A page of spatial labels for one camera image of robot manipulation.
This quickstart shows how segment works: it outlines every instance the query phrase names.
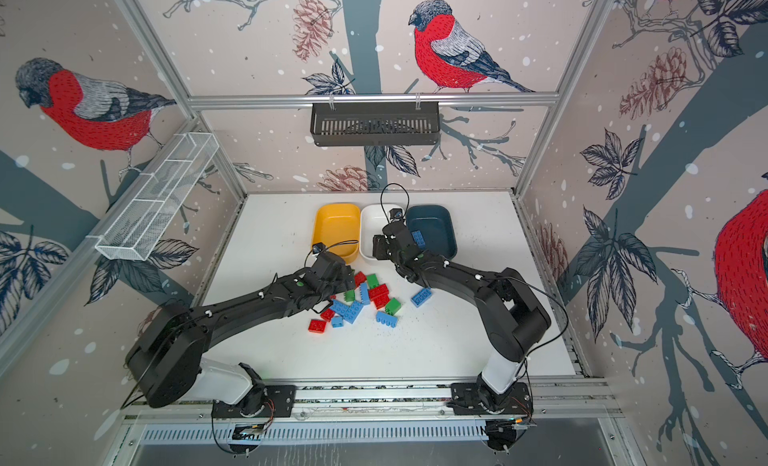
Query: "red lego brick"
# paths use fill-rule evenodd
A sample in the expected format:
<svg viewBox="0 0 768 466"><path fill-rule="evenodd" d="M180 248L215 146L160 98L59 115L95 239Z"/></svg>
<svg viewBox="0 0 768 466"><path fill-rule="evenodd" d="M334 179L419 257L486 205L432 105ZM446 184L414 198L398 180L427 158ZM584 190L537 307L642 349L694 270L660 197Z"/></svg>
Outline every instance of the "red lego brick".
<svg viewBox="0 0 768 466"><path fill-rule="evenodd" d="M386 284L378 285L376 288L368 290L368 297L371 299L371 301L373 301L373 298L382 295L389 295L389 288L386 287Z"/></svg>
<svg viewBox="0 0 768 466"><path fill-rule="evenodd" d="M381 309L389 302L389 295L378 295L376 298L371 299L371 301L376 305L376 309Z"/></svg>
<svg viewBox="0 0 768 466"><path fill-rule="evenodd" d="M357 288L359 285L361 285L363 282L368 281L368 277L361 272L358 272L355 275L355 287Z"/></svg>
<svg viewBox="0 0 768 466"><path fill-rule="evenodd" d="M326 331L326 325L328 323L325 321L319 321L317 319L312 319L310 321L310 332L316 332L317 334L321 335L323 332Z"/></svg>
<svg viewBox="0 0 768 466"><path fill-rule="evenodd" d="M331 319L333 319L333 315L335 315L335 312L331 311L330 309L326 309L325 312L320 314L320 317L322 317L326 321L330 321Z"/></svg>

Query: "red bird breast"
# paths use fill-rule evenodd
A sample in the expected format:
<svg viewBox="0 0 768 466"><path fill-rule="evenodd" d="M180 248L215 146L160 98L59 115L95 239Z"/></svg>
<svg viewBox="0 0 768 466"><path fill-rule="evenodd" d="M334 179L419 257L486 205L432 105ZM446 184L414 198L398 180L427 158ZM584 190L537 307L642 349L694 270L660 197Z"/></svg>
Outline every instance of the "red bird breast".
<svg viewBox="0 0 768 466"><path fill-rule="evenodd" d="M451 66L432 50L432 41L451 35L454 21L453 16L443 14L435 17L424 29L424 32L414 29L416 64L425 76L440 87L470 88L487 77L477 72Z"/></svg>
<svg viewBox="0 0 768 466"><path fill-rule="evenodd" d="M765 190L725 224L715 244L717 296L764 358L768 358L767 236Z"/></svg>
<svg viewBox="0 0 768 466"><path fill-rule="evenodd" d="M72 72L55 73L48 84L53 106L41 107L72 139L93 149L127 151L136 145L149 131L151 111L114 122L82 119L74 108L83 100L80 83Z"/></svg>

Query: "yellow bowl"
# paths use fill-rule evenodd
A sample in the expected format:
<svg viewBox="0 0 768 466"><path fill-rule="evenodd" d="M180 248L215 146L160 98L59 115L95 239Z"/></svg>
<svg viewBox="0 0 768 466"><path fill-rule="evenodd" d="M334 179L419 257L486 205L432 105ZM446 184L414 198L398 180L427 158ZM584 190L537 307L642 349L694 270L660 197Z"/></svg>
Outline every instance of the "yellow bowl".
<svg viewBox="0 0 768 466"><path fill-rule="evenodd" d="M327 204L317 210L312 244L321 242L330 246L341 241L360 240L360 208L354 204ZM344 244L330 251L347 264L357 259L360 244Z"/></svg>

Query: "dark blue bowl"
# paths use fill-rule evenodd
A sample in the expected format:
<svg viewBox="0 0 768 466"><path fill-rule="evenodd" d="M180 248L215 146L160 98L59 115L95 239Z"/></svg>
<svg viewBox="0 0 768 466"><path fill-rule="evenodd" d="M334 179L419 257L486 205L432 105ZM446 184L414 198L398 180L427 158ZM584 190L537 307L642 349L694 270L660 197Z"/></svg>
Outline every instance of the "dark blue bowl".
<svg viewBox="0 0 768 466"><path fill-rule="evenodd" d="M426 249L453 259L456 256L456 236L448 210L441 205L415 205L408 208L406 224L410 232L420 231Z"/></svg>

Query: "white bowl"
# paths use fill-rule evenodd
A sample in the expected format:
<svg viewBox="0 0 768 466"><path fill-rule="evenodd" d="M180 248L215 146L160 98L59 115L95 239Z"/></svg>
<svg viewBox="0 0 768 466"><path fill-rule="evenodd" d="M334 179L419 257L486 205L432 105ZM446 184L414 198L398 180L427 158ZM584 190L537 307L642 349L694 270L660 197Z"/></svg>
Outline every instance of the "white bowl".
<svg viewBox="0 0 768 466"><path fill-rule="evenodd" d="M373 257L373 236L382 233L382 228L389 221L390 209L403 209L398 204L384 204L384 211L380 203L367 205L360 211L360 255L370 261L375 261Z"/></svg>

